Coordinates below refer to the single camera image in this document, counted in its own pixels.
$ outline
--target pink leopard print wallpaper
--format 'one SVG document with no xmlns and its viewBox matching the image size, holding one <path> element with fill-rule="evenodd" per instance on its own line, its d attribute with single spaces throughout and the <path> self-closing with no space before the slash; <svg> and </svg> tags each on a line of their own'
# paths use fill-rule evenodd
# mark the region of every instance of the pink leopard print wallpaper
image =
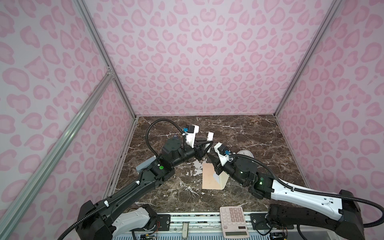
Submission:
<svg viewBox="0 0 384 240">
<path fill-rule="evenodd" d="M 86 0 L 136 114 L 274 113 L 331 0 Z"/>
<path fill-rule="evenodd" d="M 0 3 L 0 218 L 106 73 L 71 0 Z"/>
<path fill-rule="evenodd" d="M 278 120 L 314 189 L 384 205 L 383 1 L 346 1 Z M 381 213 L 361 204 L 364 222 Z M 382 240 L 382 227 L 366 228 Z"/>
<path fill-rule="evenodd" d="M 57 239 L 83 203 L 101 200 L 131 122 L 110 83 L 10 239 Z M 78 235 L 72 231 L 66 239 Z"/>
</svg>

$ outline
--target robotic arm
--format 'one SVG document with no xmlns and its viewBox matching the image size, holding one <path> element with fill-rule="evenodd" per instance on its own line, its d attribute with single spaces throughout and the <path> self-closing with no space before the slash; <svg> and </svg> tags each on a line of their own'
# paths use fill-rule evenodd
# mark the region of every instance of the robotic arm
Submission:
<svg viewBox="0 0 384 240">
<path fill-rule="evenodd" d="M 182 132 L 183 141 L 175 135 L 167 140 L 161 153 L 157 154 L 148 142 L 148 135 L 150 128 L 159 121 L 167 121 L 176 126 Z M 201 160 L 209 152 L 213 144 L 213 133 L 208 134 L 207 140 L 197 141 L 195 135 L 198 131 L 199 127 L 196 125 L 181 130 L 169 119 L 158 119 L 152 123 L 146 133 L 146 142 L 148 148 L 155 153 L 156 159 L 140 171 L 135 182 L 95 204 L 91 201 L 84 203 L 77 222 L 59 240 L 63 240 L 73 229 L 76 229 L 81 240 L 112 239 L 138 228 L 153 229 L 157 214 L 149 205 L 133 212 L 123 212 L 143 195 L 170 179 L 177 165 L 193 157 Z M 216 144 L 214 149 L 214 154 L 207 155 L 216 174 L 226 172 L 241 186 L 248 187 L 248 191 L 258 199 L 282 200 L 302 206 L 271 204 L 266 215 L 271 228 L 309 225 L 330 229 L 349 240 L 364 240 L 364 227 L 374 227 L 384 222 L 382 216 L 373 223 L 363 224 L 357 202 L 370 204 L 382 212 L 384 208 L 371 201 L 355 198 L 351 192 L 341 190 L 339 194 L 333 194 L 296 186 L 279 179 L 267 165 L 253 157 L 233 154 L 221 143 Z M 259 166 L 265 168 L 269 174 L 259 172 Z"/>
</svg>

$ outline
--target yellow paper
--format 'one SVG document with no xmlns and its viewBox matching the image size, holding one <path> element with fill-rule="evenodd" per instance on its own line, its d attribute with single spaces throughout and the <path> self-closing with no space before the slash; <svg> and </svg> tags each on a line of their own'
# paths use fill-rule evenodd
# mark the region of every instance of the yellow paper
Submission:
<svg viewBox="0 0 384 240">
<path fill-rule="evenodd" d="M 223 190 L 228 178 L 229 176 L 225 172 L 217 175 L 212 163 L 203 162 L 203 189 Z"/>
</svg>

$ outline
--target calculator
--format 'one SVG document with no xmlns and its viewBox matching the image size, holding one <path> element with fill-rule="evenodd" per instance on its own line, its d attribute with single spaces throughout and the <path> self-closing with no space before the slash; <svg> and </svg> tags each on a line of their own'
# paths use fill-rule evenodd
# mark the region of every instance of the calculator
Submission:
<svg viewBox="0 0 384 240">
<path fill-rule="evenodd" d="M 221 207 L 220 220 L 224 238 L 249 238 L 242 207 Z"/>
</svg>

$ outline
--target marble tabletop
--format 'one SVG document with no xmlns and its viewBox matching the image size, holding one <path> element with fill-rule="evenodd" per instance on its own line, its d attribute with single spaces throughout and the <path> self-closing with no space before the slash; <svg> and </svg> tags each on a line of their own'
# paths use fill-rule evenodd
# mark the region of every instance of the marble tabletop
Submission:
<svg viewBox="0 0 384 240">
<path fill-rule="evenodd" d="M 149 124 L 159 117 L 140 117 L 125 159 L 116 190 L 135 180 L 138 176 L 135 167 L 153 156 L 147 148 L 144 135 Z M 181 128 L 187 124 L 200 127 L 198 138 L 206 138 L 214 132 L 214 142 L 226 144 L 232 152 L 250 150 L 254 157 L 266 163 L 281 179 L 296 185 L 305 186 L 299 169 L 289 151 L 281 130 L 272 115 L 259 116 L 181 116 L 167 117 Z M 159 152 L 164 142 L 177 129 L 159 122 L 152 128 L 149 137 L 152 147 Z M 191 159 L 176 167 L 171 179 L 143 196 L 130 208 L 150 204 L 157 212 L 217 212 L 221 206 L 242 206 L 244 211 L 265 211 L 271 203 L 285 202 L 253 197 L 247 188 L 229 178 L 223 190 L 202 189 L 202 163 Z"/>
</svg>

